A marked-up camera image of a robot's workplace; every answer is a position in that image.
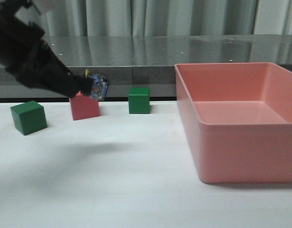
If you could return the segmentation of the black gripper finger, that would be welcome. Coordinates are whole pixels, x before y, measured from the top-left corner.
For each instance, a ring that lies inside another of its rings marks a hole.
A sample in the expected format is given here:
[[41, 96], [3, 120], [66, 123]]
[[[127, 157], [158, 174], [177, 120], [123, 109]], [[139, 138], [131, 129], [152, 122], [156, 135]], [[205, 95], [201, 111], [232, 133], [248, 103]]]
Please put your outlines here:
[[65, 68], [48, 65], [43, 68], [23, 68], [16, 80], [29, 88], [43, 88], [67, 97], [74, 97], [81, 90], [81, 77]]
[[42, 39], [37, 41], [31, 49], [31, 76], [33, 78], [76, 77]]

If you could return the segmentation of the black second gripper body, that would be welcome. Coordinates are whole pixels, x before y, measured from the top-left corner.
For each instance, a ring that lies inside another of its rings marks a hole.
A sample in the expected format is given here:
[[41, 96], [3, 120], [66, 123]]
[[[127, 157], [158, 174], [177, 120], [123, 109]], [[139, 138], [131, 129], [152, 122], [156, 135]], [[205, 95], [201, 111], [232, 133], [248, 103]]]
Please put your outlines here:
[[19, 82], [41, 81], [41, 45], [44, 30], [34, 22], [25, 24], [16, 17], [24, 7], [34, 7], [31, 0], [0, 2], [0, 64]]

